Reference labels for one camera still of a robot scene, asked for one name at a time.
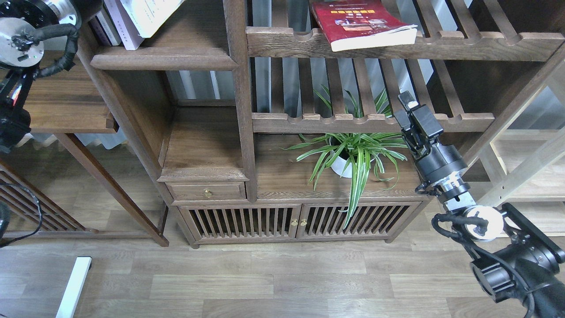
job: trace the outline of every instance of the black cable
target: black cable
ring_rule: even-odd
[[[524,315],[524,318],[531,318],[536,305],[535,305],[535,302],[534,302],[534,299],[533,299],[532,290],[530,290],[530,287],[526,283],[524,278],[507,261],[500,258],[496,254],[493,254],[493,253],[477,246],[477,244],[466,242],[463,238],[463,233],[461,233],[460,231],[448,231],[448,230],[440,227],[439,221],[440,221],[440,219],[443,219],[441,216],[444,216],[444,215],[445,214],[440,214],[440,213],[436,214],[432,218],[432,227],[438,233],[440,233],[441,235],[452,239],[453,241],[461,244],[462,246],[467,247],[467,248],[475,251],[478,254],[481,254],[485,257],[489,257],[489,258],[499,262],[502,267],[504,267],[507,271],[509,271],[514,276],[514,278],[516,280],[518,280],[518,283],[522,286],[522,288],[526,291],[526,294],[527,294],[527,297],[528,297],[528,304],[526,306],[527,311],[526,311],[526,314]]]
[[[32,236],[33,234],[39,232],[39,230],[41,229],[41,226],[43,225],[43,210],[41,209],[41,202],[40,202],[39,199],[35,196],[35,194],[33,194],[33,193],[31,192],[30,189],[28,189],[27,187],[24,187],[24,186],[22,186],[22,185],[20,185],[20,184],[14,184],[14,183],[0,183],[0,187],[3,187],[3,186],[21,188],[22,190],[24,190],[25,192],[27,192],[27,193],[33,198],[33,200],[35,201],[35,203],[36,203],[36,205],[37,205],[37,213],[39,214],[39,224],[37,225],[37,228],[35,229],[35,231],[33,231],[33,232],[31,232],[31,233],[29,233],[29,234],[27,234],[27,235],[23,235],[23,236],[21,236],[21,237],[11,239],[11,240],[7,241],[6,243],[2,243],[2,244],[0,244],[0,248],[5,247],[5,246],[8,246],[9,244],[11,244],[11,243],[13,243],[13,242],[16,242],[16,241],[19,241],[19,240],[21,240],[21,239],[28,238],[28,237]]]

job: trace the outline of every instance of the white flower pot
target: white flower pot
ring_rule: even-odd
[[[333,162],[332,170],[333,170],[333,172],[337,173],[341,177],[351,178],[352,177],[351,174],[353,173],[353,167],[352,167],[352,164],[349,164],[347,169],[345,169],[345,171],[344,171],[344,167],[345,167],[346,162],[347,162],[347,160],[343,159],[340,156],[337,156],[337,159]]]

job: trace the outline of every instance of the wooden shelf rail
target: wooden shelf rail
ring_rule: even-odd
[[[485,0],[484,11],[494,20],[498,32],[479,30],[463,0],[446,0],[446,3],[459,26],[458,31],[442,28],[430,1],[414,0],[424,34],[418,32],[413,45],[332,52],[328,41],[317,27],[311,32],[295,32],[273,23],[272,27],[247,27],[248,53],[251,57],[547,61],[565,40],[561,33],[517,33],[496,0]],[[391,14],[399,18],[395,0],[386,0],[383,4]]]
[[[393,109],[399,109],[402,105],[398,102],[396,96],[400,94],[400,89],[392,61],[390,59],[380,59],[379,62],[391,106]],[[290,114],[284,113],[283,86],[273,85],[271,95],[272,103],[273,105],[278,105],[278,107],[272,107],[271,113],[253,113],[254,132],[322,133],[398,131],[398,124],[394,118],[385,118],[384,115],[376,114],[375,112],[373,94],[371,92],[367,66],[364,59],[353,59],[359,100],[364,112],[362,118],[354,118],[353,115],[346,113],[344,92],[341,85],[337,60],[326,59],[325,63],[333,106],[333,114],[330,114],[330,117],[326,116],[328,111],[326,108],[315,110],[314,99],[312,97],[311,67],[308,60],[305,60],[298,64],[303,114],[298,117],[294,115],[293,117]],[[466,113],[464,111],[447,68],[445,67],[445,63],[442,60],[433,60],[432,64],[449,105],[449,110],[445,112],[450,114],[441,113],[439,111],[436,112],[418,61],[405,60],[405,63],[416,97],[420,102],[430,107],[446,132],[485,131],[494,120],[491,113]]]

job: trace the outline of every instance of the wooden shelf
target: wooden shelf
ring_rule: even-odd
[[[178,108],[160,182],[247,181],[235,107]]]
[[[258,201],[288,199],[299,200],[303,203],[315,203],[318,201],[327,202],[328,199],[331,199],[335,203],[347,202],[351,179],[340,178],[339,175],[330,170],[324,171],[320,176],[316,191],[314,191],[313,184],[308,184],[318,156],[314,155],[296,162],[296,157],[307,151],[308,148],[293,151],[282,149],[300,142],[297,135],[258,135],[256,137]],[[420,183],[414,163],[408,151],[402,152],[409,159],[399,163],[400,179],[396,186],[392,190],[383,190],[383,188],[391,187],[395,180],[378,182],[371,173],[361,201],[422,200],[422,196],[414,193],[414,189]],[[385,162],[385,169],[387,172],[384,177],[396,176],[392,164]]]
[[[508,173],[550,140],[557,130],[507,130],[494,142]],[[543,168],[522,184],[507,201],[565,201],[565,158]]]
[[[247,27],[248,53],[251,57],[547,61],[565,40],[557,31],[517,33],[496,0],[485,3],[469,10],[463,0],[448,1],[459,31],[446,31],[442,29],[430,1],[414,1],[424,34],[419,32],[413,45],[332,52],[319,28],[304,33],[294,32],[288,25],[273,24],[275,27]],[[383,4],[392,15],[401,18],[396,1],[383,1]],[[482,12],[474,18],[471,11]],[[275,14],[286,16],[286,12],[274,12],[273,16]],[[498,32],[490,28],[481,29],[484,23],[476,20],[482,21],[485,16],[489,16]]]
[[[62,55],[63,52],[47,51],[42,66],[46,67]],[[114,117],[78,58],[75,63],[70,72],[62,71],[32,84],[24,105],[31,115],[32,132],[108,134],[117,131]]]
[[[402,105],[396,98],[396,96],[400,94],[400,89],[392,61],[389,59],[380,59],[379,62],[392,109],[402,109]],[[416,97],[422,104],[428,105],[435,113],[437,120],[442,125],[445,132],[482,132],[492,123],[494,120],[492,113],[465,112],[443,60],[432,61],[434,70],[438,75],[439,85],[443,90],[443,95],[445,95],[445,101],[438,102],[438,104],[441,104],[442,108],[435,107],[432,102],[428,86],[424,81],[418,61],[405,60],[405,62],[416,92]],[[319,110],[314,106],[310,61],[302,61],[302,63],[299,63],[298,67],[299,73],[301,74],[299,80],[303,114],[300,116],[294,114],[292,117],[284,113],[283,87],[282,85],[274,85],[271,94],[272,113],[253,113],[254,132],[398,132],[400,130],[394,118],[385,118],[382,114],[376,114],[373,93],[369,85],[367,66],[364,59],[353,59],[355,79],[360,96],[359,99],[364,111],[363,118],[354,118],[351,114],[345,114],[344,93],[341,85],[340,69],[336,60],[326,60],[328,83],[334,112],[329,118],[323,117],[323,112],[327,111],[327,109]],[[282,70],[271,70],[273,77],[277,76],[277,73],[282,74]]]
[[[100,47],[91,65],[102,70],[216,70],[237,64],[229,57],[221,1],[185,1],[135,51]]]

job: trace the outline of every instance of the book cover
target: book cover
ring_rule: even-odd
[[[414,44],[418,31],[393,17],[380,0],[314,2],[312,13],[334,52]]]
[[[104,29],[102,28],[100,22],[96,18],[88,21],[88,24],[90,25],[92,32],[94,33],[94,35],[96,35],[96,38],[101,45],[112,46],[112,43],[110,43],[110,40],[106,36]]]
[[[120,0],[140,36],[149,38],[184,0]]]
[[[110,16],[108,15],[105,7],[102,7],[102,10],[100,10],[100,12],[96,14],[96,19],[98,19],[98,21],[100,22],[100,25],[104,29],[104,32],[110,40],[110,43],[112,43],[112,45],[114,46],[120,45],[120,35],[118,34],[118,30],[116,30],[116,27],[114,26],[112,19],[110,19]]]
[[[121,5],[120,0],[104,0],[104,4],[108,9],[108,13],[116,26],[116,30],[120,35],[126,50],[136,50],[140,47],[144,38],[137,32],[136,26],[133,24],[132,19],[129,18],[128,13]]]

